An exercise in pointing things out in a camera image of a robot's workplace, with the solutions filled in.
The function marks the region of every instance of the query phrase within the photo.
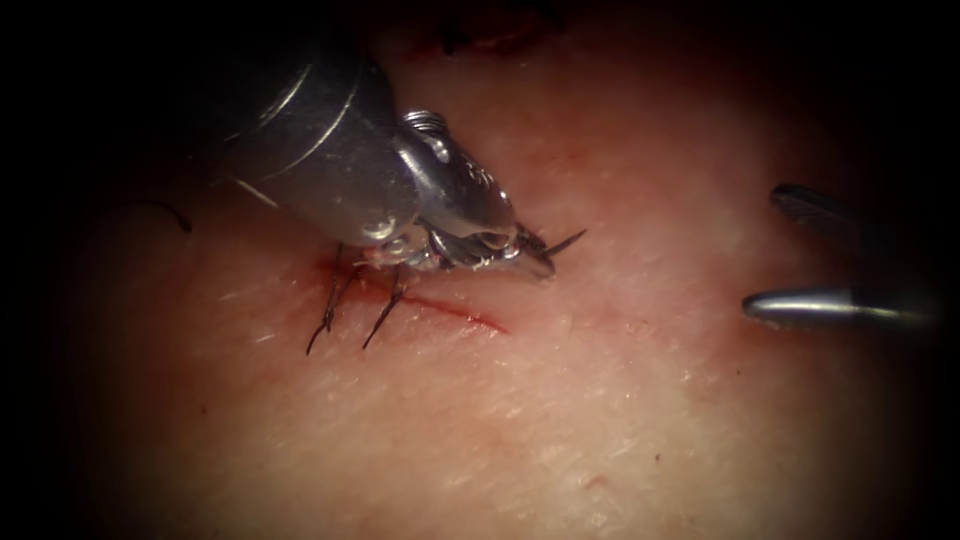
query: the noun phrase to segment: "metal tip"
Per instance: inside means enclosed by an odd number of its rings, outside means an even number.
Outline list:
[[[744,298],[742,309],[751,319],[794,327],[853,323],[915,329],[931,326],[937,315],[917,298],[897,299],[849,287],[766,291]]]
[[[786,326],[820,326],[851,321],[858,313],[848,288],[767,291],[743,299],[743,314]]]

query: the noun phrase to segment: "blood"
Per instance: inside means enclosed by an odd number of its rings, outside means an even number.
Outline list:
[[[325,279],[327,280],[327,283],[325,284],[325,286],[329,287],[329,286],[330,286],[329,280],[332,279],[332,278],[330,278],[330,275],[331,275],[331,274],[333,273],[333,271],[334,271],[334,266],[333,266],[332,261],[322,261],[322,262],[319,262],[319,263],[317,263],[317,265],[316,265],[316,269],[319,270],[319,271],[322,273],[322,275],[326,276]],[[377,281],[377,280],[365,279],[365,278],[362,278],[362,277],[361,277],[361,278],[359,279],[359,281],[360,281],[361,289],[365,288],[367,285],[371,285],[373,288],[376,288],[376,289],[379,289],[379,290],[382,290],[382,291],[387,291],[387,292],[390,292],[390,289],[391,289],[390,286],[388,286],[388,285],[386,285],[386,284],[384,284],[384,283],[381,283],[381,282],[379,282],[379,281]],[[497,331],[497,332],[500,332],[500,333],[502,333],[502,334],[506,334],[506,335],[508,335],[508,336],[511,335],[510,332],[509,332],[506,328],[504,328],[502,325],[500,325],[499,323],[497,323],[497,322],[495,322],[495,321],[493,321],[493,320],[491,320],[491,319],[488,319],[487,317],[483,317],[483,316],[480,316],[480,315],[471,314],[471,313],[469,313],[467,310],[465,310],[465,309],[463,309],[463,308],[460,308],[460,307],[457,307],[457,306],[453,306],[453,305],[447,304],[447,303],[445,303],[445,302],[439,302],[439,301],[436,301],[436,300],[428,300],[428,299],[426,299],[426,298],[420,298],[420,297],[416,297],[416,296],[409,296],[409,295],[407,295],[407,294],[405,293],[405,294],[400,298],[400,303],[401,303],[401,304],[411,304],[411,305],[417,305],[417,306],[425,307],[425,308],[431,309],[431,310],[433,310],[433,311],[436,311],[436,312],[439,312],[439,313],[443,313],[444,315],[450,315],[450,316],[452,316],[452,317],[457,317],[457,318],[463,319],[463,320],[465,320],[465,321],[467,321],[467,322],[469,322],[469,323],[472,323],[472,324],[474,324],[474,325],[477,325],[477,326],[486,328],[486,329],[488,329],[488,330],[495,330],[495,331]]]
[[[430,31],[410,53],[410,60],[440,53],[489,51],[497,55],[523,52],[550,31],[562,32],[564,23],[550,2],[508,1],[473,9],[457,9]]]

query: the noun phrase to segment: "forceps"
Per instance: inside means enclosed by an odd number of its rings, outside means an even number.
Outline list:
[[[929,287],[916,279],[874,227],[840,201],[812,189],[781,184],[770,203],[861,265],[861,277],[843,286],[768,290],[743,299],[748,318],[777,326],[867,326],[922,330],[934,326],[939,308]]]

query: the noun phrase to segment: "skin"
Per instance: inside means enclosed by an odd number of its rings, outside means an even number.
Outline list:
[[[506,332],[406,302],[362,351],[388,298],[371,273],[307,357],[334,244],[156,149],[126,174],[162,182],[109,195],[170,201],[194,232],[156,208],[112,213],[57,308],[98,528],[829,539],[895,519],[908,383],[861,335],[739,311],[847,277],[765,202],[781,182],[856,197],[817,102],[635,12],[571,7],[565,33],[508,56],[415,58],[429,21],[392,15],[360,30],[399,108],[441,112],[548,243],[589,232],[546,283],[455,271],[409,291]]]

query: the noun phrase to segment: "pale skin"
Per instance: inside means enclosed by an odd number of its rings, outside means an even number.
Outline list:
[[[514,55],[416,59],[410,26],[364,28],[399,108],[443,114],[527,227],[551,244],[588,229],[549,282],[463,270],[408,290],[506,332],[408,302],[362,351],[388,293],[361,283],[308,357],[335,251],[321,231],[194,176],[148,193],[189,235],[156,209],[103,221],[63,337],[85,351],[76,415],[99,519],[137,538],[882,524],[911,450],[886,412],[907,394],[858,335],[739,311],[764,288],[842,282],[765,197],[781,182],[842,195],[852,165],[762,73],[663,25],[579,11]]]

